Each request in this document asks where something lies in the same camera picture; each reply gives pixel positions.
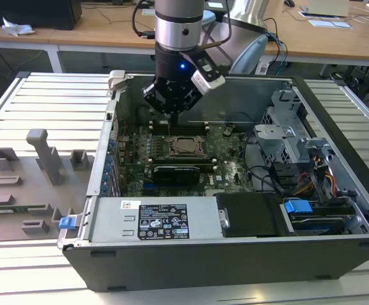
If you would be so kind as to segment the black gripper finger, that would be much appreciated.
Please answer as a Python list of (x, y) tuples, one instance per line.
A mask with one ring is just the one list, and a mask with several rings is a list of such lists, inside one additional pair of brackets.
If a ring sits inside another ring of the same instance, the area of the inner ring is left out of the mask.
[(189, 111), (203, 95), (198, 90), (190, 90), (183, 98), (176, 103), (175, 125), (178, 124), (179, 115), (184, 111)]
[(142, 89), (142, 94), (147, 103), (152, 108), (163, 114), (169, 123), (177, 125), (177, 112), (175, 110), (175, 100), (172, 99), (168, 90), (170, 87), (162, 79), (154, 79), (153, 82)]

